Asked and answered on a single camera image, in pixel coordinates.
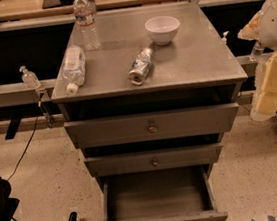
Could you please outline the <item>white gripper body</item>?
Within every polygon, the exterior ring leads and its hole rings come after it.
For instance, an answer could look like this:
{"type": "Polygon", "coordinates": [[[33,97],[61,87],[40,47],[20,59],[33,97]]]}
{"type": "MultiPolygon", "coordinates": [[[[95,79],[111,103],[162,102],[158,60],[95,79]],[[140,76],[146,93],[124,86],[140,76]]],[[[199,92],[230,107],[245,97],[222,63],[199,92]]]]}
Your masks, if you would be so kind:
{"type": "Polygon", "coordinates": [[[253,100],[251,102],[252,104],[252,107],[251,107],[251,110],[250,110],[250,118],[255,120],[255,121],[259,121],[259,122],[262,122],[262,121],[266,121],[268,119],[270,119],[273,115],[270,115],[270,116],[267,116],[267,115],[264,115],[264,114],[259,114],[255,111],[255,106],[256,106],[256,101],[259,97],[259,95],[263,92],[265,92],[263,90],[263,84],[265,83],[266,81],[266,71],[269,67],[269,61],[268,61],[268,58],[263,58],[261,57],[258,61],[258,65],[256,66],[256,69],[255,69],[255,83],[254,83],[254,86],[256,87],[256,90],[254,92],[254,96],[253,96],[253,100]]]}

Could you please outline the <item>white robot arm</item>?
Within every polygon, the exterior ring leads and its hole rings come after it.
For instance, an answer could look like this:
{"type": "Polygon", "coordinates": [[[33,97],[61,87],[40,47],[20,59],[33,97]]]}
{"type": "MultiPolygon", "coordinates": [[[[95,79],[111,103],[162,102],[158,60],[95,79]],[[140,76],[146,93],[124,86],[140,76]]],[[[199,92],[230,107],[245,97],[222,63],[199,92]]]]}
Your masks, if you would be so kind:
{"type": "Polygon", "coordinates": [[[268,60],[260,59],[256,67],[251,119],[264,121],[277,111],[277,0],[265,0],[262,8],[244,26],[238,38],[255,40],[273,51],[268,60]]]}

